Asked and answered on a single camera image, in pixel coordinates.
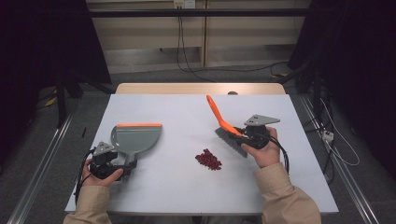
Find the red particle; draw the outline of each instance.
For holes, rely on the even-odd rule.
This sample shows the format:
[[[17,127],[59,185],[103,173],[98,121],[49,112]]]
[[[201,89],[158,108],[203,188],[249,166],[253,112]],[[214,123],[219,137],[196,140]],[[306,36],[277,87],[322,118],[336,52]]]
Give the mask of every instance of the red particle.
[[[213,154],[209,151],[209,149],[204,149],[204,152],[201,155],[196,155],[195,159],[204,166],[207,166],[209,170],[221,170],[221,162],[218,161],[218,158],[213,156]]]

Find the gray floor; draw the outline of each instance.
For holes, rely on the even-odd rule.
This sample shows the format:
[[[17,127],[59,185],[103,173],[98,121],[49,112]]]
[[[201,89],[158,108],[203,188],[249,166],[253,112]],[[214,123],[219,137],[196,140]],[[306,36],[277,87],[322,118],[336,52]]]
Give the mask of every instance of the gray floor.
[[[227,69],[246,70],[261,67],[263,66],[233,66],[227,67]],[[274,66],[272,70],[273,74],[289,72],[282,64]],[[270,69],[262,69],[246,73],[211,70],[197,74],[201,77],[211,78],[216,82],[267,82],[270,79],[276,81],[275,78],[270,78],[270,73]],[[112,80],[113,84],[107,85],[108,87],[116,88],[122,82],[202,81],[191,73],[179,70],[118,74],[112,75]],[[85,92],[81,99],[67,99],[68,108],[72,108],[74,105],[78,106],[76,114],[73,116],[64,140],[53,159],[51,168],[40,186],[35,202],[24,221],[25,223],[62,223],[65,216],[64,208],[73,190],[73,180],[78,172],[80,161],[91,146],[109,99],[108,95],[90,86],[82,84],[82,88]],[[301,122],[309,120],[301,97],[296,93],[292,81],[285,85],[285,90],[290,95]],[[48,90],[43,90],[42,95],[45,95],[46,92]],[[342,108],[338,108],[336,102],[333,102],[332,108],[336,127],[357,150],[361,158],[360,165],[349,166],[348,169],[373,207],[379,223],[394,223],[396,221],[396,213],[394,213],[396,211],[396,181],[373,158],[364,141],[353,134],[348,120],[343,115]],[[15,148],[15,153],[9,158],[0,176],[0,223],[7,223],[14,211],[18,200],[50,144],[56,125],[56,105],[37,109],[34,122],[19,142],[18,147]],[[317,155],[319,164],[323,166],[326,153],[318,134],[315,132],[307,133],[307,137]],[[337,135],[335,139],[336,146],[343,158],[347,161],[354,161],[355,156],[342,139]],[[322,222],[364,223],[339,174],[335,174],[330,189],[340,212],[322,216]],[[138,221],[134,222],[134,218],[130,217],[112,216],[112,219],[114,223],[139,223]]]

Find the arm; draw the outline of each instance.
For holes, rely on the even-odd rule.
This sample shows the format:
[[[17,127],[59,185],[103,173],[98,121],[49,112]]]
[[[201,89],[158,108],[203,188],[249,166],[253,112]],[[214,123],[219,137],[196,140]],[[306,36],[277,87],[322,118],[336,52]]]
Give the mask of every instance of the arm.
[[[267,127],[277,138],[276,129]],[[262,222],[271,223],[320,223],[320,213],[315,202],[301,189],[294,187],[288,173],[280,163],[279,147],[269,142],[257,150],[242,144],[242,148],[254,157],[261,168],[255,172],[257,184],[265,199]]]
[[[108,187],[122,175],[122,169],[102,180],[91,175],[88,169],[90,163],[91,160],[85,162],[82,172],[82,179],[86,179],[79,193],[76,212],[67,215],[64,218],[64,224],[111,223],[106,212],[109,199]]]

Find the gray dustpan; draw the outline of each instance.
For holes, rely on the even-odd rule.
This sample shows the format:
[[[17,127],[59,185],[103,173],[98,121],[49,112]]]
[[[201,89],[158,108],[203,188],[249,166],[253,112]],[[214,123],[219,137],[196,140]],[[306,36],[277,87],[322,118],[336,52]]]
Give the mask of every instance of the gray dustpan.
[[[125,165],[136,161],[136,155],[151,148],[158,140],[163,126],[161,123],[122,123],[111,132],[111,144],[126,155]]]

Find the hand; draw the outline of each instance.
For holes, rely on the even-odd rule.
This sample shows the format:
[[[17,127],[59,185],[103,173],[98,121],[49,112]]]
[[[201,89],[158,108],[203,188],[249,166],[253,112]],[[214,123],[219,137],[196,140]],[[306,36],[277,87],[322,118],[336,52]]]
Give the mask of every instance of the hand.
[[[91,159],[86,160],[84,164],[84,169],[82,171],[82,179],[85,181],[82,183],[82,186],[103,186],[103,187],[110,187],[114,181],[116,181],[123,173],[122,169],[116,170],[113,174],[108,176],[106,179],[99,179],[93,174],[91,174],[90,170],[88,169],[88,165],[91,163]]]
[[[271,136],[277,139],[277,132],[275,128],[266,127]],[[279,154],[280,148],[273,142],[268,142],[267,146],[262,149],[256,149],[246,144],[241,145],[248,154],[256,160],[260,168],[280,162]]]

